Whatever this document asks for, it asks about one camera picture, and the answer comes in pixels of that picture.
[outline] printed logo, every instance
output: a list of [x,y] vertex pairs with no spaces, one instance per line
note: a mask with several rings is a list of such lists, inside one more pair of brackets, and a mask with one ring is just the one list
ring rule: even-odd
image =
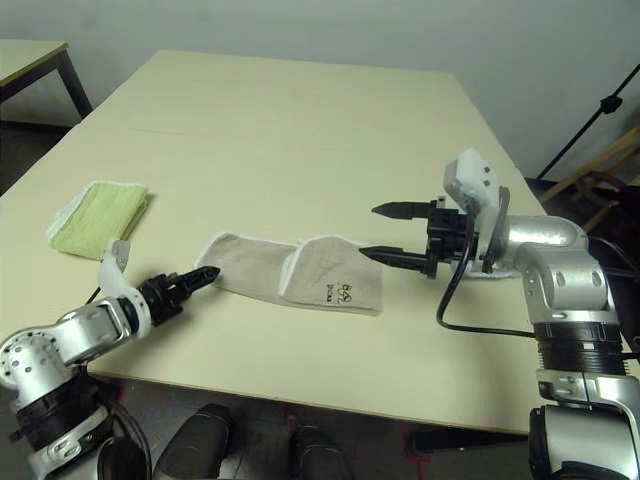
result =
[[327,303],[349,303],[352,300],[353,287],[348,283],[327,284]]

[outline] beige tabletop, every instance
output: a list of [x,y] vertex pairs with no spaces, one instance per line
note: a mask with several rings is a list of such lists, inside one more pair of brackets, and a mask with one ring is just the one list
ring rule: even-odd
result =
[[65,42],[0,38],[0,87],[68,47]]
[[[96,286],[98,263],[51,249],[54,213],[88,182],[146,183],[132,283],[185,271],[219,231],[295,242],[339,233],[423,251],[423,221],[370,213],[429,201],[476,147],[543,211],[446,73],[158,52],[0,198],[0,325],[54,322]],[[272,305],[216,288],[96,371],[447,425],[524,432],[539,404],[535,342],[445,330],[436,281],[384,268],[384,313]],[[520,280],[464,281],[448,320],[529,329]]]

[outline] black shoe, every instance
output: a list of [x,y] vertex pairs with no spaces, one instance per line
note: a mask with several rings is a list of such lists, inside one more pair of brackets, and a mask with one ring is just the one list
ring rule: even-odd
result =
[[207,405],[190,417],[164,449],[154,479],[214,479],[231,443],[227,407]]
[[354,480],[338,445],[318,427],[300,427],[289,444],[289,473],[300,480]]

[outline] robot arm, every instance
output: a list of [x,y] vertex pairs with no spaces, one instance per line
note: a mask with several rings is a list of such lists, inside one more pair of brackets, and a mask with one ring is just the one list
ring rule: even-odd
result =
[[[392,247],[361,249],[390,266],[435,278],[457,263],[436,313],[454,330],[535,338],[543,368],[540,395],[557,405],[530,416],[530,464],[539,479],[639,478],[640,384],[627,376],[620,328],[606,277],[588,253],[585,233],[563,218],[507,216],[508,191],[480,155],[468,150],[447,166],[444,187],[462,208],[390,203],[392,218],[428,219],[424,255]],[[450,325],[443,320],[457,283],[471,272],[518,270],[533,332]]]
[[122,407],[100,394],[83,366],[180,313],[180,304],[212,283],[219,269],[158,275],[136,289],[122,275],[128,253],[129,244],[118,240],[105,251],[98,278],[106,298],[53,325],[20,330],[0,347],[0,384],[18,393],[12,404],[20,425],[15,439],[29,441],[34,450],[29,463],[38,479],[61,471],[65,479],[129,478],[98,473],[119,465],[131,467],[131,478],[142,478],[139,472],[148,470],[133,453],[136,446],[114,436],[112,414]]

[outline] beige towel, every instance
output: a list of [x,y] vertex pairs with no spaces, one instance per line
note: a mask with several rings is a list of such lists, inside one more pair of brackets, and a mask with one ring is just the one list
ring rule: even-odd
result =
[[300,245],[224,232],[196,266],[216,265],[216,285],[259,300],[302,308],[377,315],[382,310],[382,267],[336,235]]

